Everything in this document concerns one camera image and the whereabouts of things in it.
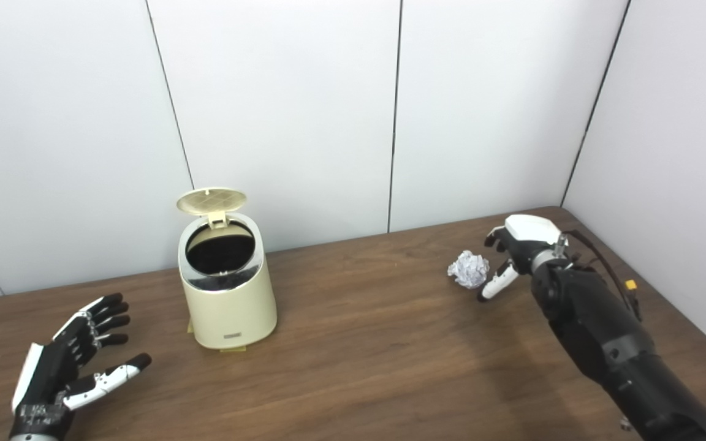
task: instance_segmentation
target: wooden table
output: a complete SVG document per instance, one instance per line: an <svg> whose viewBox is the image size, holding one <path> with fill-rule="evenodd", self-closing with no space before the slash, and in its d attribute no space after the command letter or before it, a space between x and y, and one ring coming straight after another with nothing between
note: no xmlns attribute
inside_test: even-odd
<svg viewBox="0 0 706 441"><path fill-rule="evenodd" d="M563 209L527 213L587 232ZM504 218L270 254L279 324L246 352L210 351L186 333L177 270L0 298L0 440L29 343L113 292L131 305L130 341L85 372L138 352L154 363L81 410L68 440L635 440L552 336L527 277L479 304L446 276L463 249L499 265L482 240ZM645 326L706 402L706 337L603 249L621 277L636 277Z"/></svg>

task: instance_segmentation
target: trash can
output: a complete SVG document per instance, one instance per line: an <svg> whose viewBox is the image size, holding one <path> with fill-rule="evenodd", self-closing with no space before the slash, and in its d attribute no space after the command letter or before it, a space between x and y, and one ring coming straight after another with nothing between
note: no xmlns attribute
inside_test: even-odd
<svg viewBox="0 0 706 441"><path fill-rule="evenodd" d="M210 349L255 343L277 326L260 231L232 213L244 203L244 193L223 187L193 190L176 203L200 216L179 239L179 272L194 337Z"/></svg>

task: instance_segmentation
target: robotic hand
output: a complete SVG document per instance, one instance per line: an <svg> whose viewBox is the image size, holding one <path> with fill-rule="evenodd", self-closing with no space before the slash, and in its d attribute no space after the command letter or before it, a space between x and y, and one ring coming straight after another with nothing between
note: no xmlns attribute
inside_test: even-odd
<svg viewBox="0 0 706 441"><path fill-rule="evenodd" d="M129 305L120 293L102 296L81 308L45 346L32 343L20 372L12 413L10 441L62 441L75 411L100 399L151 363L148 354L78 378L101 348L125 344L127 336L106 333L129 323Z"/></svg>
<svg viewBox="0 0 706 441"><path fill-rule="evenodd" d="M579 232L568 235L593 251L617 283L614 271ZM549 327L581 373L598 383L623 412L621 427L655 441L706 441L706 407L656 353L642 327L639 304L617 287L613 296L589 265L567 257L566 234L543 217L516 214L484 242L498 243L510 258L483 285L479 301L504 290L519 274L530 274L530 290Z"/></svg>
<svg viewBox="0 0 706 441"><path fill-rule="evenodd" d="M562 257L568 240L549 219L514 214L505 225L494 228L484 240L484 246L498 242L498 252L508 251L510 259L495 271L479 291L479 301L488 301L504 290L521 274L532 274L533 268L553 258Z"/></svg>

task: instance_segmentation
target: cable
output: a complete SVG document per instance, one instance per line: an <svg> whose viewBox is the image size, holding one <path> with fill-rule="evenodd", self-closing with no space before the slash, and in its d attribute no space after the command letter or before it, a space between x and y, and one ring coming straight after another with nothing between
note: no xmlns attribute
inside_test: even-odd
<svg viewBox="0 0 706 441"><path fill-rule="evenodd" d="M625 294L625 291L623 290L623 283L620 282L619 278L617 278L617 273L614 273L614 269L612 268L611 265L606 261L606 259L603 257L599 249L596 248L595 245L585 237L579 230L569 230L566 232L563 232L563 234L571 235L572 237L576 238L579 242L581 242L583 245L585 245L587 248L590 249L590 251L593 252L593 254L596 254L596 257L598 260L601 262L601 265L603 265L603 268L605 268L606 273L609 274L609 276L612 278L614 281L614 284L617 286L617 292L620 293L620 298L623 299L623 303L625 304L625 308L627 310L631 311L634 315L636 315L637 319L641 321L640 314L632 307L631 302L628 301L628 298Z"/></svg>

